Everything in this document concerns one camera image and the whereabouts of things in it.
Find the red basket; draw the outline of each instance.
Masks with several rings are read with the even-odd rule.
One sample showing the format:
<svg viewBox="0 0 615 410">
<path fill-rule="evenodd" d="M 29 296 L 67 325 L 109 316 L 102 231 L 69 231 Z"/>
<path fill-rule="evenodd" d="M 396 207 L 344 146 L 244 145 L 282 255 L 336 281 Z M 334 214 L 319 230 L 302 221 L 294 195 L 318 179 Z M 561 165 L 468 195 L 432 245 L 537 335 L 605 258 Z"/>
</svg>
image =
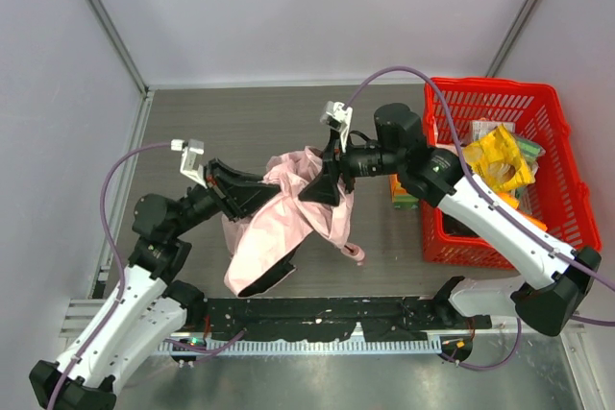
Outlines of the red basket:
<svg viewBox="0 0 615 410">
<path fill-rule="evenodd" d="M 444 93 L 459 138 L 470 122 L 485 118 L 514 122 L 515 132 L 533 140 L 547 153 L 538 159 L 536 183 L 529 186 L 532 216 L 545 223 L 548 233 L 575 248 L 602 243 L 589 204 L 589 189 L 578 176 L 568 137 L 570 127 L 555 90 L 545 84 L 523 84 L 503 79 L 434 79 Z M 423 130 L 430 144 L 452 143 L 442 105 L 425 85 Z M 442 212 L 421 201 L 423 255 L 427 261 L 486 268 L 514 269 L 487 242 L 477 237 L 458 237 L 444 232 Z"/>
</svg>

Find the yellow bag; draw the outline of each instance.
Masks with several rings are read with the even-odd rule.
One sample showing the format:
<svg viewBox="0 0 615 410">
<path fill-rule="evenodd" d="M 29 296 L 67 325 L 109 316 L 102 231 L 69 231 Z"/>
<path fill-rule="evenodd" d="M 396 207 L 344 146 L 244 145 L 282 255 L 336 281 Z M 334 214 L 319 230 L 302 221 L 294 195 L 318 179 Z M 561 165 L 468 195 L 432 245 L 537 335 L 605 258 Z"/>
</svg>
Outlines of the yellow bag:
<svg viewBox="0 0 615 410">
<path fill-rule="evenodd" d="M 495 192 L 506 192 L 535 182 L 515 138 L 504 127 L 468 145 L 463 155 L 472 170 Z"/>
</svg>

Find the cable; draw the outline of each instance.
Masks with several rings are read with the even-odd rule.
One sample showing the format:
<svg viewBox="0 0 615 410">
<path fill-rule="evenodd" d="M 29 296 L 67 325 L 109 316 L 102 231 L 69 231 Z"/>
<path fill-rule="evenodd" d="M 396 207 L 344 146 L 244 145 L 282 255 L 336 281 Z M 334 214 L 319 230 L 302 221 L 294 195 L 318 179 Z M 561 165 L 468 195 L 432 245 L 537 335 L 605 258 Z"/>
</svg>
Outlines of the cable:
<svg viewBox="0 0 615 410">
<path fill-rule="evenodd" d="M 111 247 L 111 251 L 113 253 L 113 260 L 115 262 L 115 265 L 120 269 L 122 268 L 122 260 L 119 255 L 119 250 L 117 249 L 117 246 L 115 245 L 115 241 L 113 240 L 113 236 L 111 235 L 111 230 L 109 229 L 109 223 L 107 221 L 107 211 L 105 210 L 107 190 L 109 189 L 111 178 L 113 174 L 115 173 L 115 171 L 120 167 L 120 165 L 122 165 L 122 163 L 124 163 L 130 157 L 135 156 L 139 153 L 143 153 L 145 151 L 151 151 L 153 149 L 158 149 L 158 148 L 169 148 L 170 146 L 171 146 L 170 142 L 156 143 L 156 144 L 150 144 L 148 146 L 142 146 L 140 148 L 136 148 L 130 151 L 128 154 L 126 154 L 125 156 L 123 156 L 122 158 L 120 158 L 118 161 L 115 162 L 115 164 L 112 166 L 112 168 L 107 173 L 105 180 L 103 181 L 103 187 L 100 191 L 100 204 L 99 204 L 100 219 L 103 223 L 103 231 L 105 232 L 105 238 L 107 239 L 107 242 L 109 242 L 109 246 Z M 54 409 L 56 405 L 56 400 L 58 399 L 58 395 L 60 394 L 60 390 L 62 389 L 64 383 L 66 382 L 66 379 L 68 378 L 72 370 L 75 368 L 77 363 L 81 360 L 81 356 L 84 354 L 87 348 L 92 344 L 92 342 L 96 339 L 96 337 L 101 332 L 101 330 L 109 322 L 109 319 L 111 318 L 113 313 L 117 310 L 117 307 L 119 306 L 122 300 L 122 297 L 124 296 L 125 288 L 126 288 L 126 277 L 124 276 L 124 272 L 120 270 L 119 271 L 119 284 L 118 284 L 118 289 L 117 289 L 117 298 L 115 299 L 115 302 L 111 306 L 111 309 L 109 310 L 109 312 L 102 319 L 100 324 L 96 326 L 96 328 L 94 328 L 91 334 L 84 340 L 81 347 L 77 350 L 77 352 L 75 352 L 75 356 L 66 366 L 66 369 L 61 374 L 60 379 L 58 380 L 58 383 L 56 384 L 56 387 L 51 393 L 51 397 L 49 398 L 49 404 L 47 405 L 47 410 Z"/>
<path fill-rule="evenodd" d="M 205 341 L 205 339 L 207 338 L 207 336 L 209 335 L 209 332 L 211 331 L 211 319 L 209 317 L 209 315 L 205 318 L 205 330 L 203 330 L 203 341 Z"/>
<path fill-rule="evenodd" d="M 231 340 L 229 340 L 229 342 L 224 345 L 221 346 L 220 348 L 217 348 L 215 350 L 205 350 L 203 348 L 198 348 L 198 351 L 194 351 L 194 352 L 199 352 L 201 354 L 205 354 L 203 357 L 197 359 L 194 361 L 194 364 L 201 364 L 203 362 L 208 362 L 210 361 L 212 358 L 216 357 L 217 355 L 219 355 L 222 351 L 227 350 L 228 348 L 230 348 L 232 345 L 234 345 L 237 341 L 239 341 L 243 335 L 244 335 L 244 331 L 241 330 L 239 333 L 237 333 L 235 335 L 235 337 L 233 337 Z M 174 340 L 164 340 L 165 343 L 170 343 L 171 345 L 174 346 L 178 346 L 180 348 L 183 348 L 185 350 L 191 350 L 190 348 L 187 348 L 186 343 L 181 343 L 179 341 L 174 341 Z M 148 374 L 147 376 L 145 376 L 143 379 L 139 380 L 136 383 L 127 383 L 124 386 L 124 389 L 130 389 L 130 388 L 135 388 L 137 386 L 140 386 L 141 384 L 145 383 L 145 382 L 149 382 L 153 377 L 158 376 L 159 374 L 161 374 L 162 372 L 168 370 L 168 369 L 172 369 L 174 368 L 175 363 L 171 363 L 168 365 L 165 365 L 164 367 L 160 367 L 156 370 L 154 370 L 153 372 L 151 372 L 150 374 Z"/>
<path fill-rule="evenodd" d="M 451 363 L 457 364 L 462 369 L 472 370 L 474 372 L 488 372 L 491 370 L 496 370 L 506 365 L 508 362 L 510 362 L 510 359 L 512 359 L 512 356 L 515 354 L 515 352 L 519 348 L 519 344 L 521 343 L 522 329 L 523 327 L 521 325 L 521 319 L 517 318 L 517 338 L 515 339 L 515 344 L 512 346 L 512 349 L 508 353 L 508 356 L 502 362 L 498 362 L 497 364 L 494 364 L 494 365 L 474 365 L 474 364 L 466 364 L 465 362 L 457 362 L 455 361 L 455 353 L 457 350 L 455 350 L 452 355 L 447 355 L 444 352 L 442 352 L 439 355 L 443 359 Z"/>
<path fill-rule="evenodd" d="M 227 350 L 232 345 L 234 345 L 237 341 L 239 341 L 243 337 L 244 334 L 245 334 L 244 330 L 241 330 L 231 340 L 229 340 L 229 342 L 226 345 L 221 346 L 220 348 L 216 348 L 215 350 L 208 350 L 206 348 L 199 347 L 199 346 L 191 346 L 191 345 L 188 345 L 186 343 L 182 343 L 181 341 L 176 341 L 176 340 L 164 340 L 164 343 L 168 343 L 170 345 L 176 346 L 177 348 L 182 348 L 184 350 L 198 352 L 199 354 L 212 354 L 213 356 L 216 356 L 223 350 Z"/>
<path fill-rule="evenodd" d="M 369 143 L 370 141 L 373 141 L 372 139 L 370 139 L 369 136 L 367 136 L 363 132 L 360 132 L 359 130 L 350 130 L 349 134 L 355 134 L 356 136 L 360 137 L 366 143 Z"/>
<path fill-rule="evenodd" d="M 470 341 L 474 341 L 474 338 L 477 336 L 476 322 L 474 322 L 474 317 L 471 317 L 466 321 L 468 328 L 472 331 L 470 335 Z"/>
<path fill-rule="evenodd" d="M 547 252 L 549 252 L 549 254 L 553 254 L 554 256 L 556 256 L 557 258 L 561 259 L 562 261 L 565 261 L 566 263 L 570 264 L 573 268 L 575 268 L 575 269 L 585 273 L 589 277 L 593 277 L 595 280 L 600 282 L 602 285 L 605 285 L 611 291 L 615 292 L 615 281 L 609 280 L 606 277 L 603 277 L 602 275 L 598 274 L 596 271 L 592 271 L 591 269 L 586 268 L 585 266 L 583 266 L 579 262 L 575 261 L 570 256 L 567 256 L 567 255 L 565 255 L 565 254 L 563 254 L 561 252 L 557 252 L 554 247 L 549 245 L 547 242 L 544 242 L 540 237 L 538 237 L 533 232 L 530 232 L 526 228 L 526 226 L 523 223 L 517 221 L 514 216 L 512 216 L 510 213 L 508 213 L 502 207 L 497 206 L 497 203 L 496 203 L 495 199 L 493 199 L 491 197 L 491 195 L 487 194 L 486 192 L 484 192 L 480 188 L 480 186 L 474 180 L 474 178 L 472 176 L 472 172 L 470 171 L 468 165 L 465 162 L 465 158 L 464 158 L 464 155 L 463 155 L 463 148 L 461 147 L 461 142 L 459 141 L 459 137 L 457 136 L 457 132 L 456 132 L 456 129 L 455 129 L 455 122 L 453 121 L 453 116 L 451 114 L 451 109 L 449 108 L 449 105 L 448 105 L 448 103 L 446 101 L 446 98 L 444 97 L 444 94 L 442 93 L 442 90 L 440 90 L 440 88 L 438 88 L 438 86 L 435 84 L 435 82 L 430 77 L 428 77 L 427 75 L 425 75 L 421 71 L 418 71 L 418 70 L 416 70 L 416 69 L 414 69 L 412 67 L 408 67 L 408 66 L 391 66 L 391 67 L 386 67 L 386 68 L 384 68 L 384 69 L 382 69 L 382 70 L 372 74 L 367 79 L 365 79 L 361 83 L 361 85 L 358 86 L 357 90 L 355 90 L 355 93 L 353 93 L 353 95 L 350 97 L 348 102 L 344 105 L 344 108 L 346 109 L 346 108 L 350 107 L 353 104 L 353 102 L 355 101 L 355 99 L 357 98 L 357 96 L 361 93 L 361 91 L 363 91 L 365 89 L 365 87 L 367 85 L 369 85 L 372 81 L 374 81 L 375 79 L 377 79 L 379 76 L 381 76 L 383 74 L 388 74 L 389 72 L 395 72 L 395 71 L 403 71 L 403 72 L 409 72 L 410 74 L 414 74 L 415 76 L 418 76 L 421 79 L 423 79 L 433 89 L 433 91 L 435 92 L 436 96 L 438 97 L 438 99 L 442 103 L 442 108 L 444 109 L 444 115 L 446 117 L 446 121 L 447 121 L 447 123 L 449 125 L 449 128 L 451 129 L 451 136 L 453 137 L 453 143 L 455 144 L 455 149 L 457 151 L 457 154 L 459 155 L 459 160 L 461 161 L 461 168 L 463 169 L 463 174 L 465 175 L 465 177 L 468 180 L 468 182 L 472 185 L 472 187 L 477 191 L 479 196 L 482 199 L 484 199 L 488 204 L 492 205 L 493 208 L 495 210 L 497 210 L 498 213 L 500 213 L 502 216 L 504 216 L 505 219 L 508 220 L 508 222 L 510 222 L 515 228 L 517 228 L 523 234 L 525 234 L 527 237 L 529 237 L 529 239 L 531 239 L 534 243 L 536 243 L 537 245 L 539 245 L 540 247 L 545 249 Z M 588 318 L 581 317 L 581 316 L 572 316 L 571 319 L 573 319 L 575 321 L 585 322 L 587 324 L 591 324 L 591 325 L 594 325 L 594 326 L 615 326 L 615 321 L 602 321 L 602 320 L 597 320 L 597 319 L 588 319 Z"/>
</svg>

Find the pink garment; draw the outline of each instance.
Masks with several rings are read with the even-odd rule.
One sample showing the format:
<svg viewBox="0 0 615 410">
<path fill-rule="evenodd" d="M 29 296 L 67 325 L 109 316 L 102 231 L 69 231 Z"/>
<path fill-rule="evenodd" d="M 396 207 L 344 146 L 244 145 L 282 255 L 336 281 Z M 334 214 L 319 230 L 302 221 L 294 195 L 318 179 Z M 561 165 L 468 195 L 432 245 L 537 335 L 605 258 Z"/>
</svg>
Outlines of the pink garment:
<svg viewBox="0 0 615 410">
<path fill-rule="evenodd" d="M 362 264 L 365 252 L 347 242 L 354 195 L 347 194 L 340 183 L 337 186 L 339 206 L 299 200 L 301 190 L 322 168 L 318 154 L 316 149 L 306 147 L 303 151 L 272 157 L 263 181 L 279 184 L 281 192 L 252 218 L 236 223 L 222 218 L 227 247 L 233 254 L 224 282 L 236 295 L 265 275 L 314 230 L 357 264 Z"/>
</svg>

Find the gray wall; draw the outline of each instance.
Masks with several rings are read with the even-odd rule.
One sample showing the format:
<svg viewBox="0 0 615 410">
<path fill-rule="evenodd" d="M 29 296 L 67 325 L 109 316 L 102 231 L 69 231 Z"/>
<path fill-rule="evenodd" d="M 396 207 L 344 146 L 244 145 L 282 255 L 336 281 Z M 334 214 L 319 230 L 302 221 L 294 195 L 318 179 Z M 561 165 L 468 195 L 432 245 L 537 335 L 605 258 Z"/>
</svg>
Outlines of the gray wall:
<svg viewBox="0 0 615 410">
<path fill-rule="evenodd" d="M 559 92 L 572 127 L 572 144 L 604 243 L 601 272 L 615 278 L 615 3 L 543 0 L 501 76 L 542 81 Z M 615 319 L 615 294 L 598 283 L 581 312 Z M 594 364 L 608 401 L 615 402 L 615 330 L 590 331 Z"/>
<path fill-rule="evenodd" d="M 0 407 L 35 408 L 100 249 L 98 191 L 139 95 L 85 0 L 0 0 Z"/>
<path fill-rule="evenodd" d="M 153 85 L 486 72 L 523 0 L 103 0 Z"/>
</svg>

